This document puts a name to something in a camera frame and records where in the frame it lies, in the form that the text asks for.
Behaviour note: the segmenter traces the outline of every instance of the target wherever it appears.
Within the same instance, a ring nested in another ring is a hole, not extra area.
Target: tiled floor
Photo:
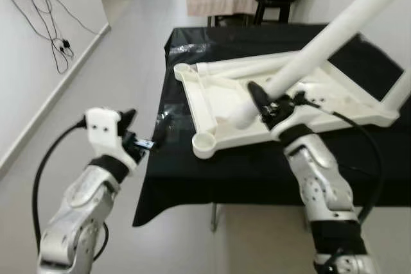
[[[150,137],[164,74],[162,47],[173,27],[204,25],[205,18],[186,16],[185,0],[131,1],[0,182],[0,273],[35,272],[31,186],[54,138],[95,106],[137,107],[133,129]],[[83,132],[68,137],[52,156],[40,188],[42,226],[91,157]],[[215,234],[209,231],[209,205],[168,209],[132,228],[145,167],[146,159],[135,177],[124,182],[107,220],[109,245],[93,273],[314,273],[313,244],[298,207],[226,205]],[[381,274],[407,274],[411,268],[410,217],[409,209],[377,209],[368,220],[365,233]]]

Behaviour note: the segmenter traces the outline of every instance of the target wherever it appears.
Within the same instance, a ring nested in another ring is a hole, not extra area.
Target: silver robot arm
[[[377,274],[361,237],[361,226],[354,211],[353,192],[338,172],[338,164],[321,138],[294,126],[283,133],[295,134],[284,154],[295,175],[311,225],[316,256],[321,268],[339,249],[342,253],[323,273]]]
[[[273,140],[284,146],[300,189],[310,222],[319,274],[377,274],[361,237],[361,225],[354,211],[353,192],[338,171],[338,163],[321,138],[307,126],[312,120],[308,106],[288,96],[271,101],[257,84],[249,90],[270,130]]]
[[[99,231],[121,182],[136,169],[145,150],[156,146],[127,131],[135,113],[87,111],[87,133],[96,158],[64,193],[60,209],[42,233],[38,274],[90,273]]]

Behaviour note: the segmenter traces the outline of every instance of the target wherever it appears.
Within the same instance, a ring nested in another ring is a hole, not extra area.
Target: electrical wire
[[[35,7],[37,7],[37,10],[38,10],[40,13],[44,13],[44,14],[50,15],[51,24],[52,24],[52,26],[53,26],[53,30],[54,30],[54,33],[55,33],[54,37],[57,38],[57,37],[58,37],[58,33],[57,33],[57,29],[56,29],[56,23],[55,23],[53,14],[52,14],[52,13],[53,13],[53,4],[51,3],[51,0],[44,0],[44,3],[45,3],[46,6],[47,6],[47,11],[41,10],[41,9],[39,8],[39,6],[35,3],[34,0],[31,0],[31,1],[32,1],[33,5],[34,5]]]
[[[11,0],[11,2],[14,4],[14,6],[16,7],[16,9],[18,9],[18,11],[23,15],[23,17],[26,19],[27,23],[30,25],[30,28],[40,37],[46,39],[46,40],[50,40],[50,38],[47,38],[45,35],[41,34],[36,27],[34,27],[34,25],[31,23],[30,19],[28,18],[28,16],[25,14],[25,12],[22,10],[22,8],[16,3],[15,0]]]
[[[74,57],[74,51],[71,49],[71,47],[67,48],[68,51],[70,51],[70,54],[66,54],[68,57],[73,58]]]
[[[371,178],[374,178],[375,175],[373,173],[369,173],[368,171],[362,170],[361,168],[354,167],[354,166],[349,166],[347,164],[343,164],[341,162],[338,162],[338,166],[340,169],[345,169],[345,170],[350,170],[354,171],[355,173],[363,173]]]
[[[103,223],[103,229],[104,229],[104,242],[101,248],[99,249],[98,253],[94,256],[93,261],[96,261],[98,257],[101,256],[101,254],[105,250],[105,247],[107,246],[107,243],[109,242],[109,228],[105,222]]]
[[[41,241],[41,231],[40,231],[40,221],[39,221],[39,187],[40,187],[40,180],[43,174],[44,167],[46,166],[51,154],[54,152],[56,147],[61,143],[61,141],[65,137],[67,137],[67,135],[69,135],[71,132],[76,130],[77,128],[85,128],[85,126],[86,126],[85,118],[83,118],[81,121],[77,122],[76,124],[66,129],[47,150],[46,154],[44,155],[43,159],[40,162],[39,168],[37,169],[37,172],[34,178],[34,183],[33,183],[33,191],[31,194],[31,213],[33,216],[33,226],[34,226],[34,234],[35,234],[36,245],[37,245],[37,255],[40,253],[40,241]],[[103,253],[109,241],[109,228],[106,223],[103,223],[103,229],[104,229],[104,242],[101,248],[99,249],[99,251],[97,252],[97,254],[94,256],[93,261],[97,260],[98,257],[100,257],[100,255]]]
[[[44,27],[45,27],[45,29],[46,29],[46,31],[47,31],[48,36],[49,36],[49,41],[50,41],[50,43],[51,43],[51,52],[53,53],[53,59],[54,59],[54,61],[55,61],[56,70],[57,70],[57,72],[58,72],[59,74],[64,74],[64,73],[69,69],[69,62],[68,62],[65,54],[64,54],[63,52],[61,52],[61,50],[59,50],[59,49],[56,47],[55,43],[54,43],[54,41],[57,39],[57,30],[56,30],[55,25],[54,25],[53,16],[52,16],[52,14],[51,14],[51,7],[48,6],[48,9],[49,9],[50,18],[51,18],[51,21],[52,21],[51,23],[52,23],[53,29],[54,29],[54,31],[55,31],[55,37],[54,37],[54,38],[52,37],[52,35],[51,35],[51,33],[50,33],[50,30],[49,30],[49,27],[48,27],[48,25],[47,25],[47,22],[46,22],[46,20],[43,18],[43,16],[41,15],[41,12],[40,12],[40,10],[39,10],[36,2],[35,2],[34,0],[31,0],[31,3],[32,3],[32,5],[34,6],[34,9],[35,9],[36,12],[37,12],[37,15],[40,17],[40,20],[43,22],[43,25],[44,25]],[[62,56],[62,58],[63,58],[64,61],[66,62],[66,69],[65,69],[64,71],[61,71],[61,70],[60,70],[60,67],[58,66],[58,62],[57,62],[57,57],[56,57],[55,50],[57,51],[57,53],[59,53],[59,54]]]
[[[64,131],[57,139],[56,141],[51,145],[51,147],[47,150],[46,154],[44,155],[43,159],[41,160],[41,163],[39,165],[39,168],[37,169],[35,178],[34,178],[34,183],[33,183],[33,192],[31,195],[31,213],[33,215],[33,226],[34,226],[34,234],[36,237],[36,244],[37,244],[37,253],[40,251],[40,238],[41,238],[41,233],[40,233],[40,223],[39,223],[39,186],[40,186],[40,179],[43,174],[44,167],[46,166],[47,161],[50,158],[50,155],[53,153],[55,148],[60,144],[60,142],[69,135],[72,131],[74,131],[77,128],[81,128],[82,124],[76,123],[73,126],[70,126],[66,131]]]
[[[44,0],[44,2],[45,2],[45,4],[46,4],[46,6],[47,6],[48,11],[41,10],[38,6],[37,6],[37,8],[39,9],[39,11],[40,11],[41,13],[49,14],[49,15],[50,15],[50,19],[51,19],[51,22],[52,22],[52,25],[53,25],[53,29],[54,29],[54,32],[55,32],[55,38],[58,39],[58,40],[61,40],[61,39],[59,39],[59,37],[63,37],[63,34],[62,34],[61,29],[58,27],[58,25],[57,25],[57,23],[55,22],[55,19],[54,19],[54,17],[53,17],[53,3],[51,2],[51,0]]]
[[[376,161],[377,161],[378,183],[377,183],[377,186],[376,186],[373,194],[371,195],[369,201],[363,206],[360,213],[358,214],[358,222],[359,222],[360,225],[362,225],[363,222],[365,221],[365,219],[370,214],[371,210],[375,207],[375,205],[376,205],[376,203],[377,203],[377,201],[378,201],[378,199],[379,199],[379,197],[382,193],[384,182],[385,182],[385,170],[384,170],[384,167],[383,167],[383,159],[382,159],[381,151],[380,151],[378,145],[376,144],[375,140],[372,138],[370,133],[365,128],[363,128],[362,126],[357,124],[355,121],[351,120],[350,118],[348,118],[348,117],[346,117],[346,116],[344,116],[344,115],[342,115],[338,112],[329,112],[327,110],[324,110],[324,109],[322,109],[322,107],[320,105],[315,104],[313,102],[310,102],[305,98],[302,99],[302,101],[299,101],[298,105],[309,105],[311,107],[314,107],[314,108],[317,108],[317,109],[321,110],[322,112],[325,112],[327,114],[330,114],[330,115],[333,115],[335,117],[340,118],[344,122],[350,124],[352,127],[359,130],[363,134],[363,136],[367,139],[369,144],[371,145],[372,151],[373,151],[373,153],[376,157]],[[342,256],[344,254],[345,254],[344,248],[339,248],[323,264],[323,266],[320,269],[319,274],[326,274],[327,272],[329,272],[329,268],[335,263],[335,261],[340,256]]]
[[[351,120],[350,118],[347,118],[346,116],[338,113],[338,112],[328,112],[327,110],[324,110],[321,108],[320,105],[312,103],[307,101],[306,102],[307,105],[315,107],[327,114],[331,114],[333,116],[336,116],[338,118],[340,118],[341,120],[345,121],[346,123],[350,124],[352,127],[356,128],[357,130],[359,130],[363,136],[367,139],[368,143],[371,145],[371,149],[372,152],[374,153],[374,156],[376,158],[376,162],[377,162],[377,172],[378,172],[378,183],[377,186],[373,192],[373,194],[371,195],[371,198],[369,199],[369,201],[363,206],[363,208],[361,209],[360,213],[358,214],[358,221],[360,222],[360,224],[362,225],[362,223],[365,221],[365,219],[368,217],[368,215],[370,214],[371,210],[375,207],[381,193],[384,187],[384,183],[385,183],[385,170],[383,167],[383,159],[382,159],[382,154],[380,151],[380,148],[378,147],[376,141],[372,138],[372,136],[370,135],[370,133],[363,128],[362,126],[358,125],[355,121]]]
[[[55,0],[55,1],[57,1],[57,2],[63,7],[63,9],[67,12],[67,14],[69,14],[74,20],[76,20],[77,23],[78,23],[82,28],[84,28],[84,29],[87,30],[88,32],[92,33],[93,35],[100,35],[99,33],[91,30],[91,29],[88,28],[86,25],[84,25],[83,22],[82,22],[78,17],[76,17],[73,13],[70,12],[70,10],[65,6],[65,4],[64,4],[61,0]]]

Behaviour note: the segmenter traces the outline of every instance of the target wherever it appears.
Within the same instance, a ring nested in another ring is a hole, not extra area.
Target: white pole
[[[381,104],[388,110],[399,110],[410,96],[411,68],[403,72],[394,86],[385,95]]]
[[[221,60],[215,62],[199,62],[196,64],[197,72],[200,75],[207,74],[225,74],[228,70],[239,69],[242,67],[249,67],[251,65],[259,65],[265,62],[277,63],[277,59],[282,59],[286,56],[291,59],[291,56],[295,56],[297,51],[290,51],[286,53],[276,53],[252,57],[244,57],[237,59]]]
[[[222,71],[215,74],[215,76],[224,78],[241,78],[249,75],[266,73],[282,68],[290,62],[292,58],[293,56],[283,56],[274,59],[264,59],[244,67],[236,67],[235,69]]]
[[[325,62],[391,1],[354,1],[308,43],[290,63],[285,65],[275,78],[272,78],[265,87],[267,93],[273,99],[279,98],[292,85]],[[254,121],[257,114],[257,108],[249,98],[234,110],[229,121],[237,128],[246,128]]]

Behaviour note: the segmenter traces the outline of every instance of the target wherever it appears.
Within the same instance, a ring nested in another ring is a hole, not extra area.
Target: table leg
[[[217,230],[217,204],[211,204],[211,224],[210,224],[211,232],[216,232]]]
[[[290,4],[286,4],[280,8],[280,16],[278,18],[279,22],[288,23],[288,18],[290,17]]]
[[[258,3],[257,11],[254,16],[254,25],[261,25],[263,22],[265,7],[262,3]]]
[[[247,14],[243,15],[243,26],[247,27],[249,25],[249,16]]]

